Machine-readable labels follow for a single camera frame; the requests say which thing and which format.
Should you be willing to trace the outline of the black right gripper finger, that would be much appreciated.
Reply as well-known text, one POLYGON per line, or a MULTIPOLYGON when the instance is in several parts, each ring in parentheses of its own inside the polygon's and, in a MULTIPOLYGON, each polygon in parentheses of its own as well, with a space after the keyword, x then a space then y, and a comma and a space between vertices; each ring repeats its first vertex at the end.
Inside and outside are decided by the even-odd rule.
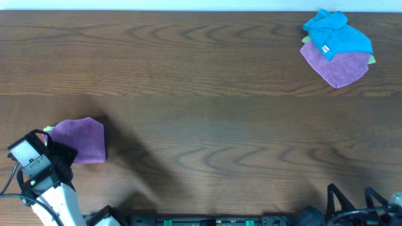
POLYGON ((364 197, 366 201, 367 208, 374 208, 374 201, 378 201, 383 207, 388 206, 388 201, 384 197, 382 197, 378 192, 376 192, 371 187, 367 187, 364 190, 364 197))
POLYGON ((339 213, 349 212, 356 210, 356 207, 349 201, 349 199, 331 183, 327 187, 327 209, 325 212, 326 217, 333 217, 339 213), (340 203, 340 210, 335 209, 335 199, 340 203))

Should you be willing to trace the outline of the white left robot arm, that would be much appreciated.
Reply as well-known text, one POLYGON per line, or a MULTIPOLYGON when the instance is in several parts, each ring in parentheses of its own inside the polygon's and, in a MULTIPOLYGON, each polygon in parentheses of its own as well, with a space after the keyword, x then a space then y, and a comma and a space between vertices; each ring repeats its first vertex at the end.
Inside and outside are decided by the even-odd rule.
POLYGON ((119 212, 109 205, 91 216, 82 215, 72 184, 75 149, 26 137, 9 150, 21 165, 17 174, 21 200, 44 225, 126 225, 119 212))

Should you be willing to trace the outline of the purple microfiber cloth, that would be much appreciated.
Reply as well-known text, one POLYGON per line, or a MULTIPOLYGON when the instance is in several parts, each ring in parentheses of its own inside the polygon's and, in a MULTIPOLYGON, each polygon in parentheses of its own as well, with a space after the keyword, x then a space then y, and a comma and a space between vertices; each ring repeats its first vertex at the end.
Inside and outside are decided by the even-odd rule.
POLYGON ((106 161, 104 125, 91 117, 64 120, 47 133, 53 141, 78 151, 75 164, 106 161))

